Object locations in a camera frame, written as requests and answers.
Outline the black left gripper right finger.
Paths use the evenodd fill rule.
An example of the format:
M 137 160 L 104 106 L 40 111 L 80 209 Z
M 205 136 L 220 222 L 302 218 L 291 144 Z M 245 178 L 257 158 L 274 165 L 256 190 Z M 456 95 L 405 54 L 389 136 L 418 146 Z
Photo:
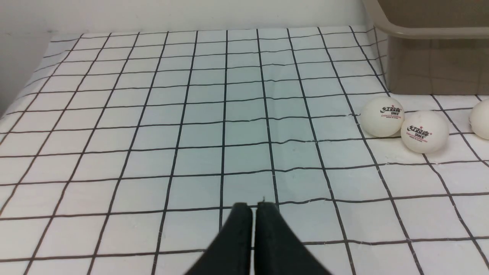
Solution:
M 259 202 L 256 210 L 254 272 L 256 275 L 330 275 L 272 202 Z

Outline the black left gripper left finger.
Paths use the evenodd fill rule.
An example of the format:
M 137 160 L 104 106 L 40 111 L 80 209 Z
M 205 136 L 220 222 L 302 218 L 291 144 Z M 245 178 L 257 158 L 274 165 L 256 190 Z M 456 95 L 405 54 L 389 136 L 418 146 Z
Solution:
M 218 235 L 186 274 L 248 275 L 252 223 L 250 207 L 244 202 L 235 203 Z

